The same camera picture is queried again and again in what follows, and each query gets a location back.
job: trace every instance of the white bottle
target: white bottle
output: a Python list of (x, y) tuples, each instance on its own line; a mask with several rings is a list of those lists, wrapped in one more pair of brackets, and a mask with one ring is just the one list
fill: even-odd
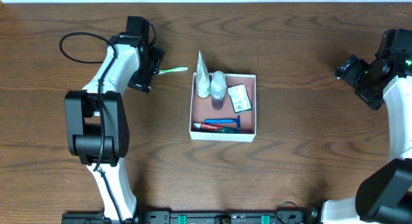
[(196, 94), (201, 98), (207, 98), (211, 94), (211, 78), (203, 57), (199, 51), (198, 68), (196, 70)]

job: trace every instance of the open box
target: open box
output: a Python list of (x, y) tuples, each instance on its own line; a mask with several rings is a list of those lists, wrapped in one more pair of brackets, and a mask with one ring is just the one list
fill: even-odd
[[(247, 95), (252, 111), (247, 111), (240, 114), (235, 114), (230, 101), (229, 94), (226, 90), (225, 105), (221, 110), (215, 110), (212, 107), (212, 99), (200, 98), (196, 94), (196, 73), (193, 74), (192, 81), (192, 102), (191, 102), (191, 117), (189, 124), (189, 133), (192, 140), (219, 140), (219, 141), (235, 141), (235, 142), (251, 142), (256, 136), (256, 76), (255, 75), (238, 75), (225, 74), (227, 87), (244, 84), (246, 86)], [(208, 118), (236, 118), (240, 115), (240, 132), (238, 134), (228, 133), (205, 133), (193, 129), (194, 122), (204, 122)], [(231, 124), (216, 124), (225, 127), (236, 127), (236, 123)]]

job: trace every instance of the green toothbrush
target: green toothbrush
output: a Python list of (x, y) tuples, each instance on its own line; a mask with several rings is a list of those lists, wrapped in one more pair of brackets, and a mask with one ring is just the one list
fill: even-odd
[(182, 67), (176, 67), (176, 68), (169, 69), (169, 70), (159, 70), (159, 74), (170, 73), (170, 72), (185, 71), (185, 70), (187, 70), (187, 69), (188, 69), (188, 67), (182, 66)]

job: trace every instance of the toothpaste tube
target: toothpaste tube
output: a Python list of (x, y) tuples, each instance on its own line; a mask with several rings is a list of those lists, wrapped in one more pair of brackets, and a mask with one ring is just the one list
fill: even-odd
[(204, 124), (204, 123), (193, 123), (193, 129), (197, 129), (203, 132), (210, 133), (227, 133), (227, 134), (236, 134), (239, 132), (239, 129), (233, 127), (222, 127), (213, 124)]

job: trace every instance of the blue razor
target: blue razor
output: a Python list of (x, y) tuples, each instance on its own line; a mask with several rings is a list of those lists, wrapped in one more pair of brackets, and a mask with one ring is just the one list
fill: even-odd
[(230, 124), (235, 122), (238, 129), (240, 129), (240, 116), (237, 118), (208, 118), (205, 119), (205, 124)]

